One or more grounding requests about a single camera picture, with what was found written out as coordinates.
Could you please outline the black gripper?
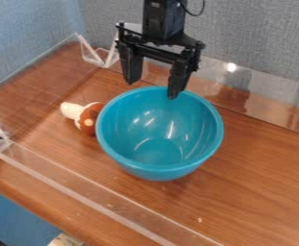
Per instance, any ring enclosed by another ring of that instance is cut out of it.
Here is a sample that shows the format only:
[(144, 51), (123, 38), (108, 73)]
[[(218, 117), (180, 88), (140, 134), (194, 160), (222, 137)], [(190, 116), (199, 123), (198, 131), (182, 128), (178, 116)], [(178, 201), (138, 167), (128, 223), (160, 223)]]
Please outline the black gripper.
[(116, 49), (126, 83), (132, 85), (142, 78), (144, 57), (172, 63), (168, 78), (168, 99), (174, 100), (184, 90), (191, 71), (199, 68), (202, 41), (184, 33), (186, 16), (203, 14), (187, 8), (187, 0), (144, 0), (143, 22), (119, 21)]

